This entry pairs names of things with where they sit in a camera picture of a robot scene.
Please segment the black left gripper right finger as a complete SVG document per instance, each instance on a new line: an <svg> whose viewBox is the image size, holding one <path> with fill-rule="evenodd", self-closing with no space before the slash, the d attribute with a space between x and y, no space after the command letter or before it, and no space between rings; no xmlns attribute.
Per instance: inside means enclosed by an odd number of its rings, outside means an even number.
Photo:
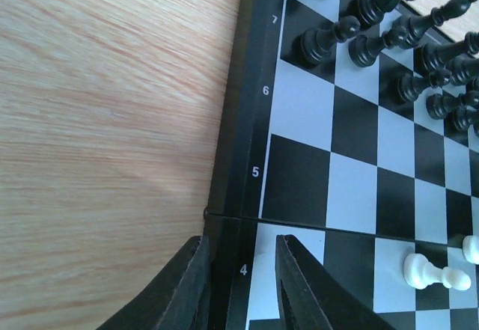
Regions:
<svg viewBox="0 0 479 330"><path fill-rule="evenodd" d="M275 238L275 278L283 329L392 329L345 290L294 236Z"/></svg>

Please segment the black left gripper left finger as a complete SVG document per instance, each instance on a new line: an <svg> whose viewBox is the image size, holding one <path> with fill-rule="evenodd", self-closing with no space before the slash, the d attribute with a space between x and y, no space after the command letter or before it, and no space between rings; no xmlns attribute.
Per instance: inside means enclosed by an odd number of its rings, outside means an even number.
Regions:
<svg viewBox="0 0 479 330"><path fill-rule="evenodd" d="M206 329L210 308L210 243L189 238L158 275L100 329Z"/></svg>

